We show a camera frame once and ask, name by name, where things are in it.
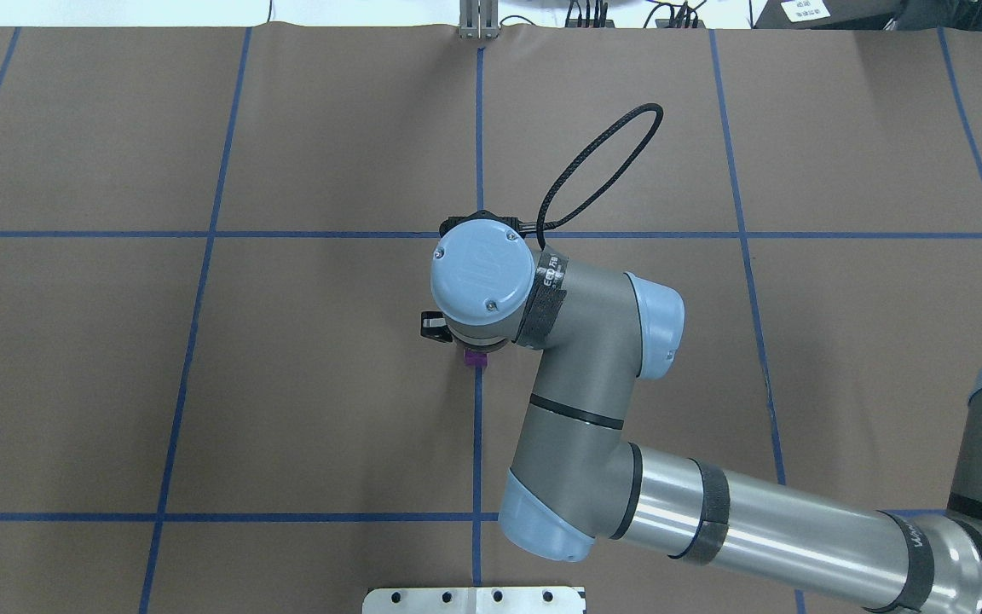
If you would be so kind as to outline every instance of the white label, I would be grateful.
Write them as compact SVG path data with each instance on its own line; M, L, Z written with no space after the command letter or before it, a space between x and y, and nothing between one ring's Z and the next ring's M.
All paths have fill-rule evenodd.
M825 7L823 0L787 0L780 7L787 12L787 19L794 23L822 20L831 16L829 7Z

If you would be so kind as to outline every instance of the metal bracket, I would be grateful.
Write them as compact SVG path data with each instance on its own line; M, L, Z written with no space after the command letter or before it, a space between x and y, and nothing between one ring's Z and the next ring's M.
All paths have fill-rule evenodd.
M461 38L499 37L499 0L460 0Z
M377 589L362 601L362 614L585 614L586 590L578 587Z

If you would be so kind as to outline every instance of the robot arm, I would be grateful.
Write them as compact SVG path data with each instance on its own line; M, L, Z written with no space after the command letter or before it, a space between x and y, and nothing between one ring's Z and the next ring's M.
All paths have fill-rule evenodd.
M469 349L543 352L499 514L519 547L577 562L608 537L870 611L982 611L967 524L860 512L623 442L634 381L662 377L679 346L685 307L670 288L531 252L487 213L444 232L431 288Z

